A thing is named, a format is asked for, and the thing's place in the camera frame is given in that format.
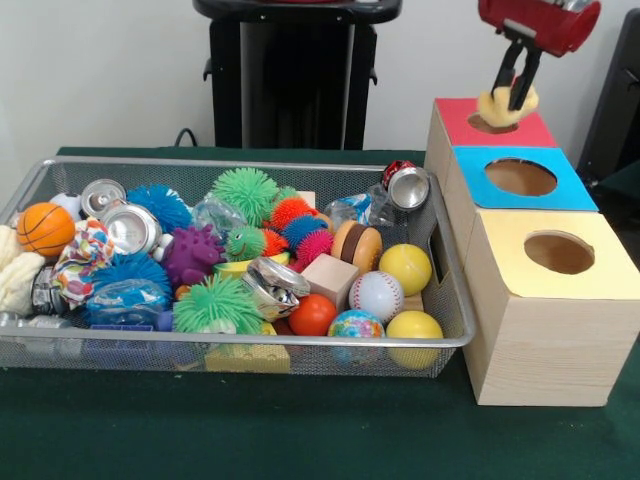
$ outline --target metal mesh bin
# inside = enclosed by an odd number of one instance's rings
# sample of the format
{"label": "metal mesh bin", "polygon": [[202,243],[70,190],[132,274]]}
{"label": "metal mesh bin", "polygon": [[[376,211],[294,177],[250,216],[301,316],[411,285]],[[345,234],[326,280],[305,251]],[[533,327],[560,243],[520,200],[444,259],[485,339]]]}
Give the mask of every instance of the metal mesh bin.
{"label": "metal mesh bin", "polygon": [[[237,166],[260,168],[280,185],[315,191],[319,208],[336,198],[366,191],[380,181],[384,169],[361,165],[55,157],[32,169],[0,214],[0,222],[9,223],[16,212],[48,201],[56,193],[80,192],[99,178],[112,178],[127,189],[164,183],[193,205],[224,170]],[[442,326],[443,340],[5,327],[0,331],[0,366],[435,377],[456,348],[473,338],[475,315],[442,194],[436,178],[430,175],[430,180],[431,193],[422,208],[408,215],[399,214],[398,226],[379,230],[385,248],[412,243],[429,254],[434,273],[422,292],[422,300],[425,311]],[[402,355],[403,363],[412,363],[412,359],[419,363],[425,355],[432,361],[424,369],[413,370],[396,364],[394,355]]]}

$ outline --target white wall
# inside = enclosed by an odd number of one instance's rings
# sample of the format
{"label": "white wall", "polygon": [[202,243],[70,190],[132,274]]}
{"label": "white wall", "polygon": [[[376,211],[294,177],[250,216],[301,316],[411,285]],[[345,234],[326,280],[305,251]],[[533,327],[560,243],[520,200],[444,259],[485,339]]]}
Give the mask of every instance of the white wall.
{"label": "white wall", "polygon": [[[436,96],[489,88],[507,47],[476,0],[405,0],[378,27],[366,148],[424,149]],[[587,45],[544,59],[541,112],[577,160],[627,10],[609,0]],[[162,146],[190,126],[213,142],[208,20],[189,0],[0,0],[0,202],[62,145]]]}

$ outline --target yellow ball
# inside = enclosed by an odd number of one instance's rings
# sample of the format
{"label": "yellow ball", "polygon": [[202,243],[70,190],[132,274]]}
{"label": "yellow ball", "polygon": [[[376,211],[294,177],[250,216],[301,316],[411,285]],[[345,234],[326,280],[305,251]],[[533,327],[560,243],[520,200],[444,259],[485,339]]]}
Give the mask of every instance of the yellow ball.
{"label": "yellow ball", "polygon": [[402,285],[405,297],[420,293],[431,280],[431,262],[415,245],[400,244],[384,252],[380,270],[394,276]]}
{"label": "yellow ball", "polygon": [[[387,327],[389,338],[444,338],[438,322],[424,312],[407,311],[396,316]],[[439,349],[390,348],[389,355],[401,367],[424,370],[436,361]]]}

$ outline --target green table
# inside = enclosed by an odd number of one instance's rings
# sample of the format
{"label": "green table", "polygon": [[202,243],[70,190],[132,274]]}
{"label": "green table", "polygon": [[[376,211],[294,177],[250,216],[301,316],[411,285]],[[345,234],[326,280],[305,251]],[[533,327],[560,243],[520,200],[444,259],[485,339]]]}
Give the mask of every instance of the green table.
{"label": "green table", "polygon": [[[423,156],[60,153],[329,163]],[[639,375],[636,348],[608,407],[559,409],[476,406],[461,352],[432,381],[0,370],[0,478],[637,478]]]}

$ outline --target stacked wooden boxes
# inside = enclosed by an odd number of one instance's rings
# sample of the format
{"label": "stacked wooden boxes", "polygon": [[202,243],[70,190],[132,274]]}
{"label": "stacked wooden boxes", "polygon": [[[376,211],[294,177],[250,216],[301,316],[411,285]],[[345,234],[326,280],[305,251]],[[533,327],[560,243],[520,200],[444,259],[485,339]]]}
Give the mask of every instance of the stacked wooden boxes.
{"label": "stacked wooden boxes", "polygon": [[478,403],[604,405],[640,331],[640,273],[539,115],[492,133],[474,112],[436,100],[425,167],[478,315]]}

